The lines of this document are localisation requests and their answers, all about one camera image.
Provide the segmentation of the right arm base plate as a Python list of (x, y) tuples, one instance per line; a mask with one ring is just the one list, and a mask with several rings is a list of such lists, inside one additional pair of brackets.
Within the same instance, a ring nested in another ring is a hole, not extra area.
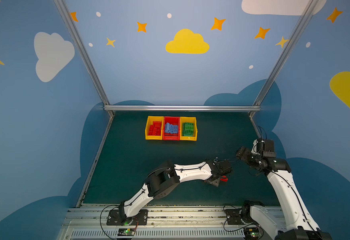
[(254, 221), (246, 210), (242, 209), (225, 209), (228, 225), (248, 225)]

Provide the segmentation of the red lego brick long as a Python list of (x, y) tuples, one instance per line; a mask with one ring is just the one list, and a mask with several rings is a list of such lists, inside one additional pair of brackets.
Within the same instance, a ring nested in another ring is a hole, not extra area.
[(154, 126), (150, 126), (148, 136), (155, 136), (155, 128)]

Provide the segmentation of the light blue lego brick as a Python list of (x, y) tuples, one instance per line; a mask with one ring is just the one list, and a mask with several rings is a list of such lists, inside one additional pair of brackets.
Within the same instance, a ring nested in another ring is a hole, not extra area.
[(169, 129), (169, 124), (165, 125), (165, 133), (166, 134), (172, 134), (172, 131)]

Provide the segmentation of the green lego brick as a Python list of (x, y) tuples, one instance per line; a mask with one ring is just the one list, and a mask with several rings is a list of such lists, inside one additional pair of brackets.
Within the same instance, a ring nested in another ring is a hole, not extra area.
[(183, 128), (184, 128), (185, 130), (193, 130), (193, 129), (194, 129), (194, 124), (193, 124), (193, 123), (185, 122), (185, 123), (183, 123)]
[(195, 129), (193, 129), (193, 130), (185, 130), (185, 129), (183, 129), (182, 130), (182, 136), (184, 136), (184, 137), (193, 137), (194, 133), (195, 133)]

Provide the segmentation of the light blue lego brick side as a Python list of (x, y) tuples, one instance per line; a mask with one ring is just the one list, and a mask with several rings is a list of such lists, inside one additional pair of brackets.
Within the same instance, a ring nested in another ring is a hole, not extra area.
[(172, 133), (173, 134), (177, 134), (178, 133), (178, 126), (177, 125), (173, 125)]

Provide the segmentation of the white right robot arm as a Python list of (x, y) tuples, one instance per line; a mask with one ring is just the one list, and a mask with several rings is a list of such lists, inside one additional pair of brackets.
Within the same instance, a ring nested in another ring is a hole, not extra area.
[(274, 240), (330, 240), (304, 204), (286, 160), (276, 157), (274, 142), (257, 139), (253, 149), (241, 147), (236, 157), (264, 174), (272, 185), (285, 222), (281, 223), (258, 202), (246, 201), (240, 211), (241, 219), (260, 227)]

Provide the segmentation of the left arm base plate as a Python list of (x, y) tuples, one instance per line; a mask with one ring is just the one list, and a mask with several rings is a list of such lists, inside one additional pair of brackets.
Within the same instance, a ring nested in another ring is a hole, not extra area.
[(148, 210), (140, 210), (137, 215), (134, 217), (129, 217), (126, 219), (121, 219), (121, 214), (119, 210), (112, 209), (109, 211), (107, 217), (106, 225), (107, 226), (135, 226), (142, 225), (146, 226), (148, 221)]

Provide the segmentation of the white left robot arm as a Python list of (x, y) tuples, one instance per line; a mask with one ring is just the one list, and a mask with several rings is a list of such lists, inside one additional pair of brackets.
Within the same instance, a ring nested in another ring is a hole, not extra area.
[(177, 165), (166, 161), (148, 174), (142, 187), (133, 197), (121, 202), (120, 220), (124, 223), (132, 219), (149, 202), (168, 196), (183, 182), (201, 180), (217, 187), (221, 179), (231, 172), (232, 166), (227, 160), (206, 160), (194, 165)]

